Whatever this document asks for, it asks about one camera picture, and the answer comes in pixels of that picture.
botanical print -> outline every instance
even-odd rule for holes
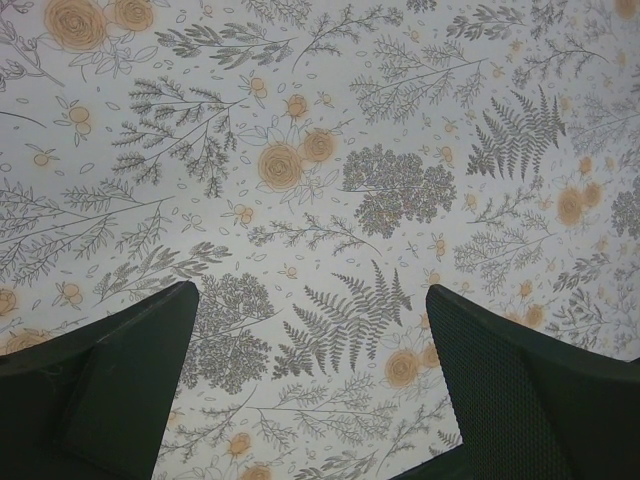
[[[640,356],[635,0],[0,0],[0,354],[180,280],[154,480],[386,480],[462,439],[444,285]]]

